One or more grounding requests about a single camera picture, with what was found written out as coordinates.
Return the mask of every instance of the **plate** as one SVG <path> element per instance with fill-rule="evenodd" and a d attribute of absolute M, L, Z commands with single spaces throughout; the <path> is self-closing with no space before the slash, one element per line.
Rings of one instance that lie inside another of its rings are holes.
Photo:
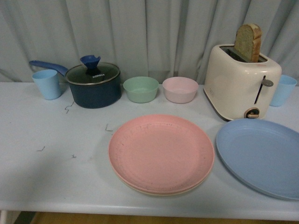
<path fill-rule="evenodd" d="M 130 120 L 109 143 L 110 163 L 120 179 L 154 195 L 193 189 L 208 176 L 214 157 L 207 134 L 194 123 L 172 115 Z"/>
<path fill-rule="evenodd" d="M 216 144 L 227 168 L 269 196 L 299 199 L 299 133 L 259 119 L 228 122 Z"/>

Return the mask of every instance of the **toast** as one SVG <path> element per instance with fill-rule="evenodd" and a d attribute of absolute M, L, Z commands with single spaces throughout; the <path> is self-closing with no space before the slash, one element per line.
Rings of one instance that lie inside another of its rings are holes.
<path fill-rule="evenodd" d="M 236 38 L 236 49 L 243 57 L 251 62 L 258 62 L 261 48 L 262 31 L 256 24 L 244 24 L 239 27 Z"/>

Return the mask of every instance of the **cream toaster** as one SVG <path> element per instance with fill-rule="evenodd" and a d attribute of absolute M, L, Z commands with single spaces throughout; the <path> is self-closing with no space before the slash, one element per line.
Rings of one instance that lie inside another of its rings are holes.
<path fill-rule="evenodd" d="M 280 65 L 263 54 L 257 63 L 251 63 L 233 44 L 216 45 L 210 55 L 204 92 L 227 120 L 263 119 L 280 76 Z"/>

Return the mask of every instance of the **cup rim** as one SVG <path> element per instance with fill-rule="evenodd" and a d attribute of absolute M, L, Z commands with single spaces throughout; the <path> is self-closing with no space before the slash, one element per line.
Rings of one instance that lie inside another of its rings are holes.
<path fill-rule="evenodd" d="M 297 85 L 297 80 L 291 76 L 281 75 L 279 84 L 281 84 L 281 85 Z"/>
<path fill-rule="evenodd" d="M 45 69 L 45 70 L 41 70 L 41 71 L 37 71 L 35 73 L 32 74 L 32 78 L 33 79 L 48 79 L 48 78 L 52 78 L 57 74 L 56 70 L 53 69 Z"/>

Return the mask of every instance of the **cup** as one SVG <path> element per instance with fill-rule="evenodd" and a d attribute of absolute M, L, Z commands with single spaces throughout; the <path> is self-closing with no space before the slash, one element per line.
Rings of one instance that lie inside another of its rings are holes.
<path fill-rule="evenodd" d="M 38 71 L 32 75 L 32 79 L 45 99 L 52 100 L 61 96 L 56 70 Z"/>
<path fill-rule="evenodd" d="M 297 80 L 286 75 L 281 75 L 278 86 L 270 103 L 271 106 L 281 106 L 289 98 L 297 84 Z"/>

